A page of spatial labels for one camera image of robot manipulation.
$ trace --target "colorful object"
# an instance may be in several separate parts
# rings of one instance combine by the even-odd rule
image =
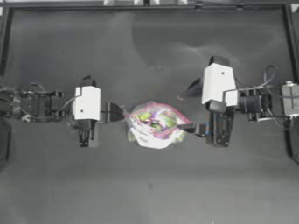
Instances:
[[[184,131],[176,125],[190,123],[169,105],[149,101],[125,114],[128,140],[148,148],[162,149],[184,138]]]

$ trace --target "plastic bag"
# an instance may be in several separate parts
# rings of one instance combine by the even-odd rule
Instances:
[[[162,149],[182,141],[185,132],[176,125],[190,123],[169,105],[149,101],[125,114],[128,140],[148,148]]]

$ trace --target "black cable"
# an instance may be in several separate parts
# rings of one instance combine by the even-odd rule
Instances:
[[[276,66],[272,66],[273,68],[273,74],[276,74]],[[267,71],[268,69],[265,69],[264,71],[264,80],[267,79]],[[269,89],[269,86],[265,86],[265,91],[273,96],[273,97],[277,97],[280,99],[296,99],[299,98],[299,94],[297,95],[280,95],[280,94],[276,94],[271,91]]]
[[[265,71],[264,71],[264,73],[267,72],[267,70],[268,70],[271,67],[275,69],[275,72],[272,73],[272,75],[271,75],[271,77],[269,77],[268,80],[265,80],[265,77],[264,77],[264,82],[262,82],[260,85],[257,85],[256,87],[242,87],[242,88],[234,88],[234,89],[229,89],[229,90],[222,91],[221,101],[222,101],[222,102],[225,101],[225,95],[226,95],[226,92],[232,92],[232,91],[237,91],[237,92],[238,92],[238,91],[248,91],[248,90],[253,90],[253,89],[264,88],[264,87],[267,86],[267,84],[272,81],[272,79],[273,79],[275,76],[276,76],[276,66],[275,66],[275,65],[269,65],[269,66],[267,66],[267,67],[265,67]]]

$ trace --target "dark gray surface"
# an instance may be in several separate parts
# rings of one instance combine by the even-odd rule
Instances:
[[[90,74],[104,100],[158,101],[193,121],[198,101],[176,95],[212,54],[230,59],[246,84],[276,63],[292,79],[280,11],[22,12],[13,15],[4,82],[73,91]],[[0,223],[297,223],[299,167],[271,122],[237,115],[230,145],[194,136],[165,150],[126,141],[125,124],[100,131],[100,147],[77,147],[64,123],[13,125],[12,162],[0,176]]]

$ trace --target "wire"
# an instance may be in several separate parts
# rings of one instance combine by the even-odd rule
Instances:
[[[12,101],[6,100],[4,97],[0,96],[0,100],[5,101],[5,102],[9,102],[9,103],[13,103]]]
[[[273,120],[273,122],[275,122],[275,125],[276,125],[277,127],[283,128],[284,130],[288,130],[288,128],[284,126],[284,124],[280,123],[280,122],[277,121],[276,116],[275,116],[273,112],[269,110],[269,108],[267,109],[267,113],[268,113],[268,114],[271,115],[271,117],[273,118],[272,120]]]
[[[37,87],[42,92],[45,92],[45,88],[44,88],[44,86],[42,86],[40,83],[37,83],[37,82],[32,82],[32,83],[30,83],[30,86],[32,86],[32,87]]]
[[[264,71],[264,81],[267,80],[267,71],[268,69]],[[269,86],[265,86],[265,91],[273,96],[273,97],[277,97],[280,99],[295,99],[295,98],[299,98],[299,94],[297,95],[280,95],[280,94],[276,94],[271,91],[269,89]]]
[[[56,113],[60,113],[64,108],[78,98],[81,97],[81,93],[80,95],[73,96],[72,98],[68,99],[68,101],[64,103],[64,105],[57,109]]]
[[[272,75],[271,75],[269,79],[265,79],[265,76],[264,76],[264,82],[260,85],[257,85],[256,87],[242,87],[242,88],[234,88],[234,89],[229,89],[226,91],[222,91],[221,100],[225,101],[226,92],[232,92],[232,91],[237,91],[237,92],[238,91],[248,91],[248,90],[260,89],[260,88],[265,87],[267,84],[272,81],[272,79],[276,76],[276,66],[275,65],[269,65],[269,66],[265,67],[264,74],[267,73],[267,71],[268,71],[268,69],[271,67],[275,69],[275,71],[272,72]]]

